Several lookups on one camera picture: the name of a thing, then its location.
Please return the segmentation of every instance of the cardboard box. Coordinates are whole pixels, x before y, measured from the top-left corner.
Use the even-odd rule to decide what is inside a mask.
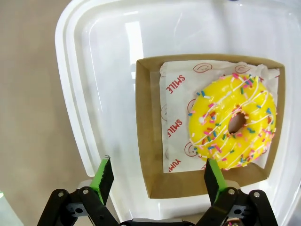
[[[206,194],[204,170],[163,173],[160,67],[164,62],[182,60],[223,60],[233,63],[246,62],[251,65],[264,64],[269,69],[279,68],[277,123],[268,160],[262,169],[254,163],[223,171],[226,180],[238,182],[240,186],[253,184],[268,178],[276,156],[282,127],[285,105],[285,68],[282,64],[257,57],[195,54],[145,58],[136,64],[136,117],[141,168],[148,196],[153,199],[180,198]]]

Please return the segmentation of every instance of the beige surface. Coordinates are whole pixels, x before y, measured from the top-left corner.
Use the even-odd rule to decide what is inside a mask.
[[[73,192],[87,179],[55,55],[68,2],[0,1],[0,190],[26,226],[37,224],[53,190]]]

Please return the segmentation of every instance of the donut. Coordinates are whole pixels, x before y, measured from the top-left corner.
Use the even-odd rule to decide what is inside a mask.
[[[246,166],[265,153],[276,128],[276,106],[266,87],[250,74],[220,77],[197,93],[189,113],[190,142],[200,158],[213,158],[221,169]],[[243,114],[235,133],[230,121]]]

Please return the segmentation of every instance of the colorful sprinkles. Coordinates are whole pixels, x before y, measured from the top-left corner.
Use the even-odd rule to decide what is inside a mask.
[[[258,95],[257,95],[256,97],[254,97],[252,100],[248,100],[248,95],[247,95],[247,93],[246,93],[246,92],[248,92],[248,90],[244,90],[244,88],[249,88],[249,87],[252,88],[252,85],[253,85],[253,83],[254,83],[254,80],[255,80],[256,82],[258,82],[259,78],[258,78],[257,76],[252,76],[251,74],[250,74],[247,78],[246,78],[246,77],[243,77],[244,80],[242,80],[242,79],[241,79],[241,78],[242,78],[241,75],[239,75],[239,74],[237,74],[237,73],[233,73],[232,76],[233,76],[233,78],[231,78],[231,82],[233,82],[234,80],[241,80],[241,81],[242,81],[242,84],[240,85],[240,88],[237,87],[237,88],[233,89],[232,91],[229,91],[229,92],[227,93],[226,97],[229,96],[233,91],[235,91],[235,90],[238,89],[238,92],[240,92],[241,95],[244,95],[244,97],[247,99],[247,100],[245,101],[245,103],[247,103],[247,101],[249,101],[250,103],[255,103],[254,106],[256,106],[256,108],[258,108],[258,109],[261,109],[261,108],[263,107],[263,105],[264,105],[265,102],[264,102],[262,105],[256,104],[256,102],[255,102],[254,100],[255,100],[255,98],[256,98]],[[202,97],[204,97],[204,98],[211,99],[211,97],[206,96],[206,93],[205,93],[203,90],[202,90],[200,93],[197,92],[197,95],[198,95],[198,96],[201,96],[201,95],[202,95]],[[209,111],[208,111],[206,114],[203,115],[202,119],[199,119],[199,121],[202,123],[202,125],[205,125],[205,124],[207,123],[207,121],[206,121],[205,119],[206,119],[207,116],[209,116],[210,118],[207,118],[207,120],[208,120],[209,123],[211,123],[211,125],[208,124],[209,127],[207,127],[207,128],[206,128],[206,131],[204,131],[204,134],[205,134],[206,136],[204,136],[204,137],[200,140],[200,141],[202,142],[202,145],[198,145],[198,146],[197,146],[197,147],[200,148],[200,149],[204,149],[204,146],[207,144],[207,143],[206,143],[207,140],[208,140],[208,142],[214,141],[214,140],[216,139],[216,137],[217,137],[218,135],[220,135],[220,134],[223,134],[223,135],[222,135],[222,140],[225,140],[226,137],[230,138],[230,134],[229,134],[229,132],[228,132],[227,129],[226,129],[225,131],[223,131],[224,128],[223,128],[221,131],[219,131],[219,130],[215,131],[215,130],[217,129],[217,127],[222,126],[223,120],[221,121],[221,123],[217,123],[217,122],[216,122],[216,116],[217,116],[217,114],[216,114],[215,111],[212,111],[212,109],[213,109],[215,106],[217,106],[217,105],[219,104],[219,102],[213,102],[212,100],[211,100],[210,102],[211,102],[211,103],[209,103],[209,104],[207,105],[207,106],[209,107]],[[236,109],[234,109],[234,110],[232,111],[232,117],[231,117],[231,120],[232,120],[232,118],[233,118],[234,116],[237,115],[238,112],[242,112],[242,113],[245,115],[245,119],[249,119],[249,115],[246,114],[245,112],[243,112],[243,110],[242,110],[242,107],[243,107],[244,105],[245,105],[245,104],[242,104],[241,106],[240,106],[240,105],[237,105],[237,106],[236,106]],[[264,133],[261,132],[261,133],[258,134],[258,137],[256,136],[254,142],[256,141],[256,139],[259,139],[260,137],[261,137],[260,140],[262,140],[262,142],[265,142],[267,137],[268,137],[268,141],[269,141],[269,139],[271,139],[271,138],[275,135],[274,133],[275,133],[275,131],[276,131],[276,128],[275,128],[274,132],[273,132],[273,129],[270,129],[270,125],[273,125],[273,123],[274,123],[274,120],[273,120],[274,118],[273,118],[273,115],[272,115],[272,113],[271,113],[270,108],[267,108],[266,112],[267,112],[267,114],[269,114],[270,116],[266,116],[266,117],[265,117],[265,118],[268,118],[268,124],[269,124],[268,128],[267,128],[266,130],[265,130],[265,129],[262,129],[262,130],[265,132],[265,138],[263,138]],[[195,111],[191,111],[188,115],[189,115],[189,116],[192,116],[194,113],[196,113],[196,112],[195,112]],[[245,123],[244,126],[251,125],[251,124],[255,124],[255,123],[257,123],[257,122],[258,122],[258,121],[251,121],[251,122],[248,121],[248,123]],[[256,132],[255,130],[253,130],[253,129],[250,128],[250,127],[246,128],[246,129],[247,129],[247,130],[249,131],[249,133],[251,133],[251,134],[253,134],[253,133]],[[242,137],[242,139],[237,138],[236,141],[244,140],[245,142],[248,142],[248,139],[252,137],[252,136],[250,136],[250,135],[244,136],[242,132],[237,132],[237,133],[235,133],[235,134],[232,133],[231,136],[232,136],[233,138]],[[240,143],[236,143],[236,144],[234,144],[234,146],[235,146],[235,145],[237,145],[238,147],[241,147],[241,146],[242,146]],[[222,148],[220,148],[216,143],[215,143],[215,144],[211,144],[211,145],[208,147],[208,150],[209,150],[210,154],[214,153],[213,158],[218,159],[218,161],[227,161],[227,158],[226,158],[227,155],[228,155],[228,154],[232,154],[232,153],[235,152],[234,149],[233,149],[233,150],[230,150],[230,151],[228,152],[227,155],[225,155],[224,157],[222,157],[222,156],[219,156],[219,155],[217,154],[217,153],[218,153],[217,151],[214,151],[214,150],[213,150],[214,148],[215,148],[216,150],[218,150],[219,153],[222,153]],[[259,153],[259,152],[260,152],[260,153],[262,152],[262,149],[261,149],[261,150],[256,149],[256,151],[255,151],[254,149],[251,149],[250,153],[246,153],[245,156],[242,154],[242,155],[240,156],[240,162],[237,164],[237,166],[246,166],[247,162],[249,162],[250,160],[252,160],[252,159],[254,158],[254,153],[255,153],[255,152],[258,152],[258,153]]]

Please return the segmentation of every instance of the screw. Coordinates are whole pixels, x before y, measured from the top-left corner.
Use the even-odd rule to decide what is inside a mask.
[[[254,193],[254,196],[255,196],[256,198],[259,198],[260,194],[259,194],[258,192],[255,192],[255,193]]]
[[[235,191],[234,191],[233,189],[230,189],[230,190],[228,191],[228,193],[229,193],[229,194],[235,194]]]

